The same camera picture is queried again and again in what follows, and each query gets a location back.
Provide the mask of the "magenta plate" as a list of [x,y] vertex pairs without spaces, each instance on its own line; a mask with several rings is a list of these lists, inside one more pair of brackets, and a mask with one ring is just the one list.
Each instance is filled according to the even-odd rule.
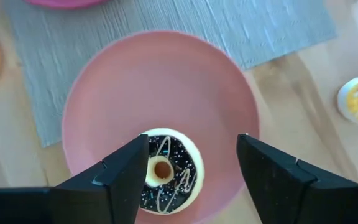
[[25,2],[37,6],[56,8],[56,9],[76,9],[85,8],[101,4],[107,0],[24,0]]

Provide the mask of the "grey woven placemat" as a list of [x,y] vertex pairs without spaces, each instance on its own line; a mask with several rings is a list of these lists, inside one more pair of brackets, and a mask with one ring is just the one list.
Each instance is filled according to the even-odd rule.
[[336,36],[324,0],[109,0],[70,10],[3,1],[43,147],[62,138],[63,107],[80,70],[117,39],[177,30],[249,69]]

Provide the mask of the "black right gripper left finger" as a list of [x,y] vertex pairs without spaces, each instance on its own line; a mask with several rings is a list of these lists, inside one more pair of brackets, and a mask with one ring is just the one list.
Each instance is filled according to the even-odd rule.
[[134,224],[148,155],[148,136],[143,134],[54,187],[52,223]]

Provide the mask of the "chocolate sprinkled donut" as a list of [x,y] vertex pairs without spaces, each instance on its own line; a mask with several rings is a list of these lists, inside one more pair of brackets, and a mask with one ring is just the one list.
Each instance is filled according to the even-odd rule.
[[203,187],[204,163],[196,144],[174,129],[146,131],[149,158],[140,208],[171,215],[189,207]]

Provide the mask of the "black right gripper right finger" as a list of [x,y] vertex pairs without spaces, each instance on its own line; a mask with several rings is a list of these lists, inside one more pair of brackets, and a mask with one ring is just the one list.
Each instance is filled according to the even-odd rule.
[[236,149],[263,224],[358,224],[358,183],[247,134]]

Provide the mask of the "pale pink plate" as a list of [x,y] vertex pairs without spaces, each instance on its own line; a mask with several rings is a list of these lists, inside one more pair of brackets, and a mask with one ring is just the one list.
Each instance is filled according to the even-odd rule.
[[104,48],[82,70],[67,98],[62,139],[79,174],[144,131],[170,128],[199,149],[205,178],[197,199],[174,215],[141,210],[136,224],[206,224],[245,185],[239,134],[260,134],[257,105],[238,67],[196,37],[154,31]]

